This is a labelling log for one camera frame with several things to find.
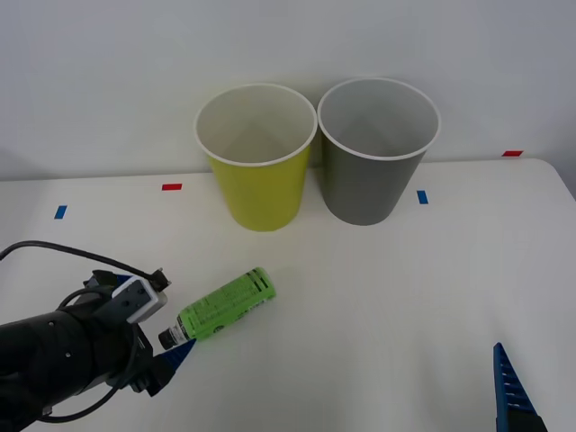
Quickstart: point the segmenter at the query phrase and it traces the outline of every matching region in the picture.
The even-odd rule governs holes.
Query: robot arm
[[[50,243],[24,243],[77,251]],[[17,245],[21,244],[9,247],[8,253]],[[96,260],[106,264],[112,261],[79,252],[102,258]],[[113,265],[127,267],[115,261]],[[0,326],[0,432],[20,431],[36,420],[80,419],[126,385],[153,396],[168,384],[175,368],[163,355],[153,356],[138,323],[166,303],[162,291],[169,281],[161,269],[154,274],[136,272],[149,277],[96,270],[85,287],[70,294],[55,311]],[[50,415],[56,404],[103,382],[112,388],[92,407],[71,416]]]

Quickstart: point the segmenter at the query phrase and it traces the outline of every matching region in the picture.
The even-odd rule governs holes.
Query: bottle cap
[[[158,340],[164,349],[170,349],[171,347],[178,345],[174,340],[172,333],[170,332],[170,328],[167,328],[162,333],[160,333],[158,335]]]

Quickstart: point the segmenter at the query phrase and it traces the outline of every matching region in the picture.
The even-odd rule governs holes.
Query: black cable
[[[84,257],[88,259],[92,259],[93,261],[98,261],[100,263],[107,264],[108,266],[113,266],[120,268],[126,272],[130,272],[133,275],[143,277],[149,281],[153,281],[155,278],[152,274],[148,274],[139,270],[138,268],[134,268],[130,265],[125,265],[120,261],[116,261],[115,259],[107,258],[106,256],[101,256],[97,254],[93,254],[91,252],[86,252],[82,249],[76,249],[75,247],[63,246],[57,243],[49,243],[48,241],[38,241],[38,240],[27,240],[27,241],[20,241],[18,243],[14,243],[13,245],[7,247],[2,252],[0,252],[0,261],[8,256],[11,252],[14,252],[16,249],[19,248],[27,248],[27,247],[36,247],[36,248],[46,248],[46,249],[53,249],[59,252],[64,252],[71,255],[76,255],[78,257]]]
[[[122,373],[121,377],[118,379],[116,384],[108,391],[98,402],[90,407],[83,409],[76,414],[71,414],[69,416],[44,416],[39,418],[39,421],[44,423],[68,423],[69,421],[74,421],[81,419],[82,417],[87,416],[88,414],[92,414],[94,411],[98,410],[102,407],[110,398],[116,394],[116,392],[125,384],[128,380],[131,368],[134,366],[134,360],[136,359],[136,352],[138,351],[138,328],[134,325],[132,326],[132,348],[130,350],[130,358],[128,359],[128,363],[124,368],[124,372]]]
[[[62,309],[68,306],[68,304],[72,302],[76,297],[82,294],[89,294],[89,293],[100,294],[102,297],[112,297],[110,292],[107,292],[106,290],[100,288],[82,288],[81,290],[72,292],[63,301],[61,301],[60,305],[58,306],[58,309]]]

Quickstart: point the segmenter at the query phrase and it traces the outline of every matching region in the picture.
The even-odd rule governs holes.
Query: blue tape marker
[[[420,204],[428,204],[428,197],[426,196],[426,191],[416,191],[418,194],[418,201]]]
[[[60,205],[56,210],[56,214],[54,215],[54,219],[64,219],[64,213],[66,213],[66,209],[68,208],[67,205]]]

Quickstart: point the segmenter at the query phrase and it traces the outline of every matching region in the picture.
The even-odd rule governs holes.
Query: white table
[[[254,266],[278,291],[197,344],[157,397],[120,391],[88,418],[30,431],[486,432],[498,341],[548,430],[573,430],[576,202],[545,162],[421,165],[372,227],[332,216],[312,173],[298,217],[272,233],[237,225],[210,174],[1,183],[0,200],[3,247],[42,239],[164,267],[168,305],[143,325],[156,350],[180,309]],[[0,322],[56,308],[94,268],[44,249],[12,254]]]

